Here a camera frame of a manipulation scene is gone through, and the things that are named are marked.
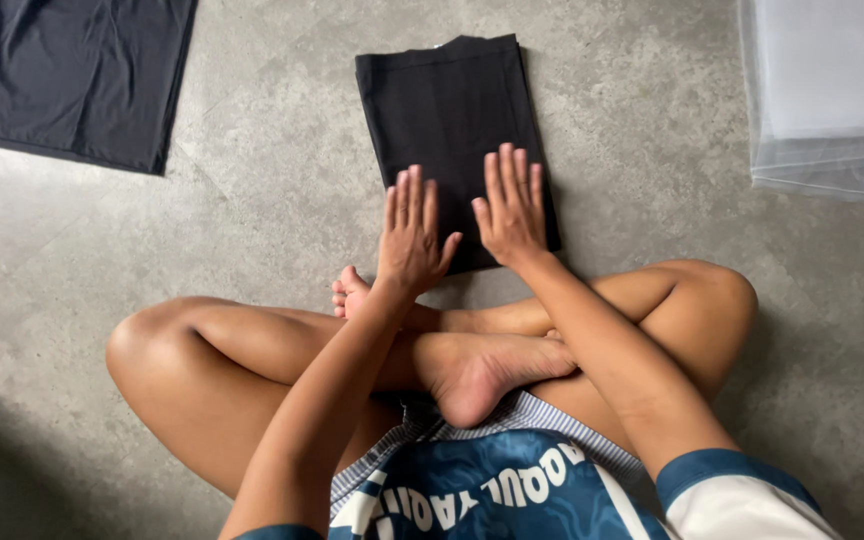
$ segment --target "folded black cloth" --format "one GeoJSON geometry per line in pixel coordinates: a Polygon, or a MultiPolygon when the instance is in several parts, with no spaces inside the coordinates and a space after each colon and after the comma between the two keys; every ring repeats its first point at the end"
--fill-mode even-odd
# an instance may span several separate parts
{"type": "Polygon", "coordinates": [[[162,174],[196,0],[0,0],[0,146],[162,174]]]}
{"type": "MultiPolygon", "coordinates": [[[[434,49],[359,55],[355,68],[382,182],[390,187],[399,171],[422,165],[425,178],[438,181],[439,241],[464,234],[448,273],[496,266],[471,204],[486,195],[485,155],[512,142],[530,162],[545,164],[516,36],[460,35],[434,49]]],[[[562,241],[545,179],[545,229],[549,250],[557,251],[562,241]]]]}

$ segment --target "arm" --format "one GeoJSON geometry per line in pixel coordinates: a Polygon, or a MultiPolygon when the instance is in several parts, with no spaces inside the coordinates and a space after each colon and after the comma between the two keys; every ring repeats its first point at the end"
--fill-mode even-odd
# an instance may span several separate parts
{"type": "Polygon", "coordinates": [[[488,200],[472,202],[483,244],[534,291],[653,480],[689,452],[738,450],[668,354],[546,249],[542,176],[511,144],[486,155],[488,200]]]}
{"type": "Polygon", "coordinates": [[[356,317],[325,345],[271,419],[220,538],[270,525],[325,537],[332,475],[372,392],[402,318],[445,275],[461,234],[439,253],[436,185],[413,165],[386,197],[375,286],[356,317]]]}

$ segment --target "gray floor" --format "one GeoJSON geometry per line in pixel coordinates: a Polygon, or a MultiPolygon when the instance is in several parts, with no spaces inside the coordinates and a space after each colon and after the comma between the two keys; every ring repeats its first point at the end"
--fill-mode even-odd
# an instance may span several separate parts
{"type": "MultiPolygon", "coordinates": [[[[0,537],[212,537],[230,502],[129,411],[109,332],[182,294],[326,311],[376,265],[353,56],[511,32],[570,264],[745,273],[762,316],[721,416],[864,537],[864,205],[750,190],[732,2],[199,4],[165,178],[0,150],[0,537]]],[[[430,301],[526,294],[494,270],[430,301]]]]}

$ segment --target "striped fabric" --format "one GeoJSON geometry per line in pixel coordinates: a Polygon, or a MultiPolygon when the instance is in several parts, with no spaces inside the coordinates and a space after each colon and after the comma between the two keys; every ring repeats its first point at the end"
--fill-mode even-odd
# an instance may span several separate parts
{"type": "Polygon", "coordinates": [[[402,424],[393,427],[368,453],[332,478],[331,512],[336,513],[352,497],[356,488],[402,445],[474,439],[509,430],[550,430],[572,440],[595,463],[612,474],[619,483],[631,485],[645,472],[642,461],[603,437],[598,431],[525,390],[510,392],[474,429],[459,429],[443,420],[435,403],[427,396],[402,399],[405,409],[402,424]]]}

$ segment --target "hand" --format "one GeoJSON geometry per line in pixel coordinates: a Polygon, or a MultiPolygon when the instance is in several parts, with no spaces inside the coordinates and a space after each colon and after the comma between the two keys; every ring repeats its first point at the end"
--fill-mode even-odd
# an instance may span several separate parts
{"type": "Polygon", "coordinates": [[[547,252],[543,210],[543,166],[527,166],[524,148],[511,142],[498,154],[486,153],[486,194],[472,201],[482,245],[495,260],[513,270],[547,252]]]}
{"type": "Polygon", "coordinates": [[[379,242],[375,284],[394,285],[415,297],[446,275],[462,232],[452,232],[439,251],[439,196],[423,168],[398,173],[385,198],[385,229],[379,242]]]}

